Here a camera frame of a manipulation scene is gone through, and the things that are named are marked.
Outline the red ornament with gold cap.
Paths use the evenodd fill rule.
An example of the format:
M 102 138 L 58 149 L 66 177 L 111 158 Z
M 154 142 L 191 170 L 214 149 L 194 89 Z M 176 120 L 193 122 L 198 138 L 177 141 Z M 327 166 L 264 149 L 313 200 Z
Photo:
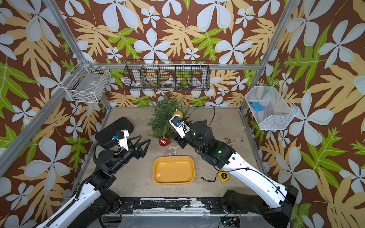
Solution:
M 166 147 L 169 145 L 170 140 L 167 137 L 161 137 L 158 142 L 160 146 Z

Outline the yellow plastic tray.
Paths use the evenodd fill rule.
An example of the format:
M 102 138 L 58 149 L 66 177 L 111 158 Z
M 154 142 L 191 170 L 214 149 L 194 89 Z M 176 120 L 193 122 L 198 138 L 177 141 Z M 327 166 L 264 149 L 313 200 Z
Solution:
M 154 162 L 153 181 L 156 184 L 189 184 L 194 179 L 194 161 L 189 156 L 164 156 Z

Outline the gold ornament ball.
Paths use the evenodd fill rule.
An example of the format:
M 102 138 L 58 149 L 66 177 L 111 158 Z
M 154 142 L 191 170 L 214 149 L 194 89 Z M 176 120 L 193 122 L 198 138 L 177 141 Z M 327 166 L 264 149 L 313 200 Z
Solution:
M 174 117 L 179 117 L 180 119 L 183 119 L 183 112 L 180 111 L 178 108 L 176 108 L 175 111 L 173 112 L 173 116 Z

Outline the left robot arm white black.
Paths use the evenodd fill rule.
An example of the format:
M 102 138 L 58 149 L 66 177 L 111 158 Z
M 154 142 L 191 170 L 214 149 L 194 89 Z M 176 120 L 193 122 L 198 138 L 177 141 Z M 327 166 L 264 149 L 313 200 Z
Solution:
M 115 174 L 131 159 L 144 158 L 151 140 L 112 137 L 118 150 L 103 146 L 103 151 L 93 149 L 94 172 L 82 181 L 73 197 L 54 215 L 38 225 L 40 228 L 86 228 L 108 212 L 119 212 L 120 196 L 110 190 L 116 180 Z

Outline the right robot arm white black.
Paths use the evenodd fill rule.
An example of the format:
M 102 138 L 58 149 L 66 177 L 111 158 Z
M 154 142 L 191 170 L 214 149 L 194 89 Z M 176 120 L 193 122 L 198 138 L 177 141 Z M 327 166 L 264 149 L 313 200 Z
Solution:
M 296 187 L 285 187 L 272 180 L 245 161 L 231 146 L 215 139 L 206 120 L 187 125 L 175 116 L 169 124 L 176 130 L 175 139 L 181 148 L 191 146 L 218 172 L 235 176 L 255 192 L 255 195 L 248 195 L 227 190 L 221 198 L 226 213 L 252 212 L 261 215 L 275 228 L 286 228 L 290 224 L 298 196 Z

